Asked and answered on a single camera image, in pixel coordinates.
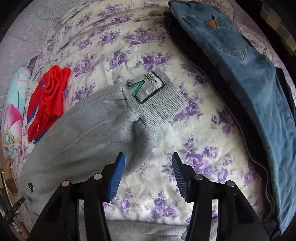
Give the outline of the grey sweatpants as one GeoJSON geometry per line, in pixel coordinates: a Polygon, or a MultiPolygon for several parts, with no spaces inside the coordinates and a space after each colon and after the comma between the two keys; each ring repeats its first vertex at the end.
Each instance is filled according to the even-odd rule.
{"type": "MultiPolygon", "coordinates": [[[[63,114],[29,154],[18,191],[39,218],[59,185],[86,181],[125,155],[123,175],[151,155],[159,128],[188,106],[159,69],[128,86],[99,90],[63,114]]],[[[78,202],[80,240],[86,239],[84,201],[78,202]]]]}

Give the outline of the floral pink teal pillow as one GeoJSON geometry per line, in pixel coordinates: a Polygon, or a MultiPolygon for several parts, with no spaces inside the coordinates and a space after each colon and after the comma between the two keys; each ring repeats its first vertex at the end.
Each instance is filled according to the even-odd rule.
{"type": "Polygon", "coordinates": [[[21,67],[10,82],[1,123],[1,141],[6,159],[14,159],[22,154],[23,114],[30,78],[30,69],[21,67]]]}

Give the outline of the red blue sports shorts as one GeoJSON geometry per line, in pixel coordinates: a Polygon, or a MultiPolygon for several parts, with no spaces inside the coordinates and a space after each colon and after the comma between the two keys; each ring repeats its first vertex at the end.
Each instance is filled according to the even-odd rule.
{"type": "Polygon", "coordinates": [[[64,113],[63,92],[71,69],[52,66],[31,95],[28,116],[28,141],[36,144],[64,113]]]}

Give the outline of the purple floral bed quilt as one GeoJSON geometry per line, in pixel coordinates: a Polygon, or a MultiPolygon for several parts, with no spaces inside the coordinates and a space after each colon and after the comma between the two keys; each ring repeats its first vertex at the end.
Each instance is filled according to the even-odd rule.
{"type": "Polygon", "coordinates": [[[25,106],[53,66],[69,67],[64,111],[109,85],[127,85],[159,68],[188,101],[160,129],[151,155],[123,179],[105,205],[108,219],[187,225],[192,205],[180,196],[170,156],[180,157],[212,181],[234,180],[259,218],[268,204],[239,127],[201,70],[176,48],[165,30],[167,1],[47,1],[31,27],[46,29],[25,92],[25,106]]]}

